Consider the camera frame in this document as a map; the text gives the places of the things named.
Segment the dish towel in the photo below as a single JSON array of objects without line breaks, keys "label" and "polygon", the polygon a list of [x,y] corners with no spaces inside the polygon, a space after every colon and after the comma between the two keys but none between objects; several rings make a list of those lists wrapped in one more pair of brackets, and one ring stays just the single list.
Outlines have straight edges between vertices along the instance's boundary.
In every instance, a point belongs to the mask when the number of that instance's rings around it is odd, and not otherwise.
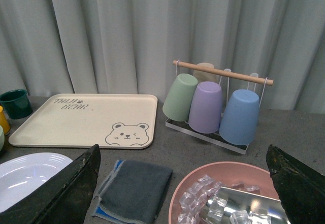
[{"label": "dish towel", "polygon": [[160,211],[173,170],[151,163],[118,160],[95,198],[98,216],[117,224],[151,224]]}]

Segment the bear illustration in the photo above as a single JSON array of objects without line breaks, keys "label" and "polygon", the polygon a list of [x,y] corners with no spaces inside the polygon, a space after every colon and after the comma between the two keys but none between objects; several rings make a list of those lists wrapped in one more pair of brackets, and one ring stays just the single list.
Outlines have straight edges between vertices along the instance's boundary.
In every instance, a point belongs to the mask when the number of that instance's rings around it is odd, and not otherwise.
[{"label": "bear illustration", "polygon": [[106,136],[105,141],[109,145],[144,145],[149,141],[146,131],[148,128],[149,126],[145,123],[124,125],[124,123],[118,122],[112,126],[113,131]]}]

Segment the cup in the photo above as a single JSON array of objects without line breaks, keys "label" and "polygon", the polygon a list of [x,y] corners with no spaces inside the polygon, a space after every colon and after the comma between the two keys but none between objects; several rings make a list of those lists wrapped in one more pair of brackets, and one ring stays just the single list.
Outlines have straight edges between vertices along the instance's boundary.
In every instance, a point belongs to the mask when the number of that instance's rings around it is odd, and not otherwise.
[{"label": "cup", "polygon": [[10,126],[7,122],[6,116],[4,114],[4,109],[2,106],[0,106],[0,126],[2,126],[5,134],[9,132]]},{"label": "cup", "polygon": [[0,126],[0,151],[2,150],[4,144],[5,144],[5,133],[2,126]]},{"label": "cup", "polygon": [[222,112],[222,91],[219,84],[201,82],[198,84],[189,113],[189,126],[202,134],[218,131]]},{"label": "cup", "polygon": [[182,73],[176,77],[162,107],[162,111],[169,119],[174,121],[188,120],[197,85],[198,80],[190,74]]},{"label": "cup", "polygon": [[[203,66],[203,67],[208,67],[208,68],[214,68],[214,65],[211,63],[203,62],[199,63],[198,66]],[[198,70],[193,71],[193,76],[197,78],[198,82],[205,82],[205,81],[210,81],[210,82],[217,82],[217,76],[212,73],[207,73],[207,72],[202,72]]]},{"label": "cup", "polygon": [[230,97],[223,113],[219,133],[235,145],[248,145],[254,140],[259,114],[259,97],[247,89],[238,89]]},{"label": "cup", "polygon": [[11,119],[24,118],[33,112],[27,97],[27,91],[24,89],[3,93],[0,95],[0,104]]}]

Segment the curtain fold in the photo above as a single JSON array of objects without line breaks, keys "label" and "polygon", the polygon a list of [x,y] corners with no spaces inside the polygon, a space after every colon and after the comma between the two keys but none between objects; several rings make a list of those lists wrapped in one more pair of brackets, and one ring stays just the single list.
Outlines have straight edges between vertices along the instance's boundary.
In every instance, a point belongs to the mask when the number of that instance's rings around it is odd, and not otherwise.
[{"label": "curtain fold", "polygon": [[325,113],[324,27],[325,0],[0,0],[0,92],[163,102],[179,59],[273,79],[263,108]]}]

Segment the wooden dowel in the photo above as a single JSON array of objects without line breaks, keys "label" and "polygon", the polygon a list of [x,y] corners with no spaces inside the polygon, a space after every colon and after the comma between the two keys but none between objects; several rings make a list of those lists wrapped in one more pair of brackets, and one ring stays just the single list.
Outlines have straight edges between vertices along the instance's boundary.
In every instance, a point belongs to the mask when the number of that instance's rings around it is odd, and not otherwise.
[{"label": "wooden dowel", "polygon": [[[191,64],[191,63],[186,63],[183,61],[179,61],[178,66],[184,67],[184,68],[189,68],[189,69],[194,69],[194,70],[198,70],[198,71],[202,71],[202,72],[212,73],[212,74],[216,74],[216,75],[220,75],[220,76],[224,76],[224,77],[236,78],[236,79],[253,82],[253,83],[259,83],[259,84],[265,83],[265,78],[257,78],[257,77],[240,74],[240,73],[227,72],[227,71],[219,70],[219,69],[215,69],[215,68],[208,68],[208,67],[204,67],[204,66]],[[273,80],[267,79],[266,85],[272,86]]]}]

